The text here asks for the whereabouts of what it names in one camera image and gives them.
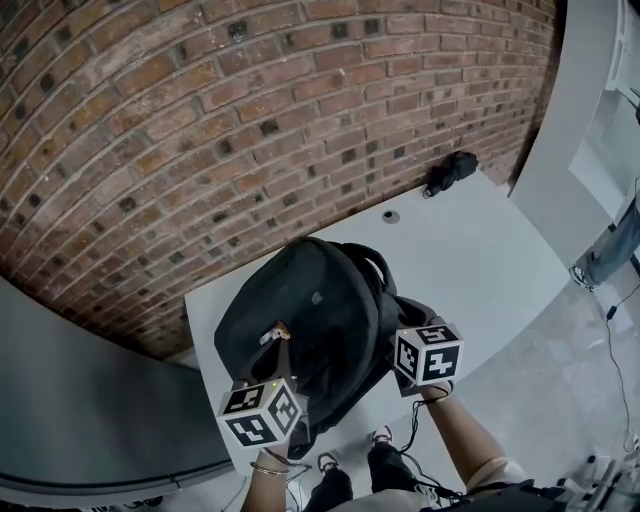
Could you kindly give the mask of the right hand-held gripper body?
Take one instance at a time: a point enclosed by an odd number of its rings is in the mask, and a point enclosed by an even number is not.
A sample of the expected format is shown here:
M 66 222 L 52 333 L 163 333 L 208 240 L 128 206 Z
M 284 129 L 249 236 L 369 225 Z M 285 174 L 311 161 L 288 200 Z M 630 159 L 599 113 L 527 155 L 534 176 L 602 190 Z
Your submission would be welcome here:
M 453 324 L 397 330 L 392 363 L 400 395 L 414 396 L 421 387 L 456 379 L 462 353 L 463 339 Z

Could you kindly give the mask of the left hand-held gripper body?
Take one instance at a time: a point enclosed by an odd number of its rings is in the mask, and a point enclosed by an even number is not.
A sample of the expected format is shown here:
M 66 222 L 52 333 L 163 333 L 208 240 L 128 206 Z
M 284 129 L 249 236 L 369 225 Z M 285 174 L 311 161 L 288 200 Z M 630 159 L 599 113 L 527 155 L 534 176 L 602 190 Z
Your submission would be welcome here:
M 308 399 L 297 393 L 297 384 L 296 377 L 234 381 L 222 395 L 217 419 L 241 448 L 305 444 L 310 440 Z

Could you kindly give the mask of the dark grey backpack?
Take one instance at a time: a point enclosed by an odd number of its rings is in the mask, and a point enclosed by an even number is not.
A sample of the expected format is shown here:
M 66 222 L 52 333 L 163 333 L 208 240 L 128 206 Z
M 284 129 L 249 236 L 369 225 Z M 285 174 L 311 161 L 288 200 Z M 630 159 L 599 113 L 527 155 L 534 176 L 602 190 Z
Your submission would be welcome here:
M 405 315 L 385 259 L 360 244 L 298 239 L 257 270 L 214 335 L 238 378 L 259 339 L 283 323 L 297 390 L 308 400 L 309 434 L 289 450 L 302 459 L 391 370 L 390 338 Z

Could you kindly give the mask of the person's left forearm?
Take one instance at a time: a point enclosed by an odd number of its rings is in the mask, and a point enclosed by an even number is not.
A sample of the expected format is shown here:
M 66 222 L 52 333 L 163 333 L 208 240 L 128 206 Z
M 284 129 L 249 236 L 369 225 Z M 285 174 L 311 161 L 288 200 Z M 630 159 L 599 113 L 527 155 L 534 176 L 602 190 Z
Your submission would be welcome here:
M 288 444 L 261 450 L 253 463 L 251 482 L 241 512 L 285 512 L 286 480 L 291 467 Z

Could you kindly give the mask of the person's right forearm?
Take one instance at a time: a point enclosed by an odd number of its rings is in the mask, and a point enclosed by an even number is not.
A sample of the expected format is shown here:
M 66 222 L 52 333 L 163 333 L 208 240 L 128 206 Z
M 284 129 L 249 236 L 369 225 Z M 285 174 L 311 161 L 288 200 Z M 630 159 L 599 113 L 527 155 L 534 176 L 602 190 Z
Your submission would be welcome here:
M 507 457 L 496 439 L 452 394 L 445 395 L 435 386 L 422 388 L 420 393 L 464 486 L 484 463 Z M 498 489 L 502 488 L 469 495 L 486 497 Z

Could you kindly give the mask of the white table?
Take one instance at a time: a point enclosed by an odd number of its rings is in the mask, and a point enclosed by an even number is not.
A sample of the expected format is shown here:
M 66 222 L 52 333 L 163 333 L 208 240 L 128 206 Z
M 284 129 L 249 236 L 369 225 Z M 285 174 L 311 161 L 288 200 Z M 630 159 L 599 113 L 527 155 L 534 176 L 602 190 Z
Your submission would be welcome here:
M 397 211 L 387 224 L 382 214 Z M 516 337 L 556 297 L 569 277 L 555 252 L 513 202 L 476 171 L 448 191 L 424 199 L 411 190 L 315 233 L 318 238 L 371 247 L 387 261 L 401 296 L 430 306 L 463 336 L 456 381 Z M 232 378 L 214 347 L 214 333 L 244 283 L 274 250 L 185 296 L 197 362 L 217 415 Z M 320 435 L 309 455 L 359 439 L 409 414 L 387 374 L 338 424 Z

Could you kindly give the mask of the person's left leg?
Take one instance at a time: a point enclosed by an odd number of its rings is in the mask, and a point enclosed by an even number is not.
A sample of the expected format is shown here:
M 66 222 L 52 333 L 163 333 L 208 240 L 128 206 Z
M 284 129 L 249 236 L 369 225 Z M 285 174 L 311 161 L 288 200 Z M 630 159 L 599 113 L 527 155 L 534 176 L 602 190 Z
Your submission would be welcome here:
M 311 491 L 304 512 L 329 512 L 352 499 L 350 477 L 338 467 L 332 467 L 324 472 L 321 482 Z

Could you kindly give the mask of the person's leg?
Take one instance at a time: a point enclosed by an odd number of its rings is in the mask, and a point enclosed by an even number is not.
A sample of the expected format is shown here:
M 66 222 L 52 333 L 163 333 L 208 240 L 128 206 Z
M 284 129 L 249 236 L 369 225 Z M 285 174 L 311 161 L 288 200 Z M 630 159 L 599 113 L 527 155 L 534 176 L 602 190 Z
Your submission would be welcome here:
M 352 499 L 350 477 L 338 467 L 332 467 L 324 472 L 321 482 L 311 491 L 304 512 L 329 512 Z
M 421 484 L 390 443 L 375 441 L 367 456 L 374 496 L 408 501 L 418 510 L 440 508 L 435 492 Z

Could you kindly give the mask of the person's right leg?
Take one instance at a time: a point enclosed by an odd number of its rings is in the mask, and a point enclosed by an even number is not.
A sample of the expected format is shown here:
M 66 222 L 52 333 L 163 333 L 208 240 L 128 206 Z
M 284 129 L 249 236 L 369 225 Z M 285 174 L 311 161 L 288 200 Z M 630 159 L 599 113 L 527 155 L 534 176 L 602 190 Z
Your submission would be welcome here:
M 440 508 L 435 492 L 421 484 L 390 443 L 375 441 L 367 456 L 374 496 L 408 501 L 418 510 Z

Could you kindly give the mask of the person's light shirt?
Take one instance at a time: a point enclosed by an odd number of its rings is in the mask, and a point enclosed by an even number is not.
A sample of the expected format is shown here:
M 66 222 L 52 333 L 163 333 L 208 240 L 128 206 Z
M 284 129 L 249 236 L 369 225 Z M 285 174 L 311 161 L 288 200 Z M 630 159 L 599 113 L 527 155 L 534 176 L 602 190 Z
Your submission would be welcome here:
M 497 457 L 484 463 L 465 484 L 468 494 L 519 484 L 527 479 L 524 470 L 514 460 Z

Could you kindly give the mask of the black folded umbrella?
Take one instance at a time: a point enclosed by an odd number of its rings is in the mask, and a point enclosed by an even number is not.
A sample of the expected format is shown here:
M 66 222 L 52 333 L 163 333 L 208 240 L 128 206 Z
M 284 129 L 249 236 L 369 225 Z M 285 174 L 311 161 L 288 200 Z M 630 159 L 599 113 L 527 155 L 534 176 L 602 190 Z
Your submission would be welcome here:
M 455 151 L 427 173 L 423 197 L 429 199 L 451 188 L 456 182 L 471 176 L 478 167 L 474 153 Z

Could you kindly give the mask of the grey refrigerator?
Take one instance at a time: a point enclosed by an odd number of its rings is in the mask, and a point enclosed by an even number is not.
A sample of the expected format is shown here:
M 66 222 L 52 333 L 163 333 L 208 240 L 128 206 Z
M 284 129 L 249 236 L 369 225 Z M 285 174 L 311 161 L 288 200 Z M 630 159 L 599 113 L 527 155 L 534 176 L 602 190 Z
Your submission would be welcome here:
M 198 372 L 106 341 L 0 278 L 0 500 L 117 505 L 231 468 Z

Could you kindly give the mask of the tall white cabinet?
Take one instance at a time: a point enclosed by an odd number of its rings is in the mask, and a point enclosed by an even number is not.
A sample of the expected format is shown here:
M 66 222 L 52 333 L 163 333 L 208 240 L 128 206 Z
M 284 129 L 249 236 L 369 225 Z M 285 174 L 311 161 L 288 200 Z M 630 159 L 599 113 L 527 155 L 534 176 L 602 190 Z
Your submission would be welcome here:
M 568 0 L 553 91 L 511 199 L 564 266 L 640 193 L 640 0 Z

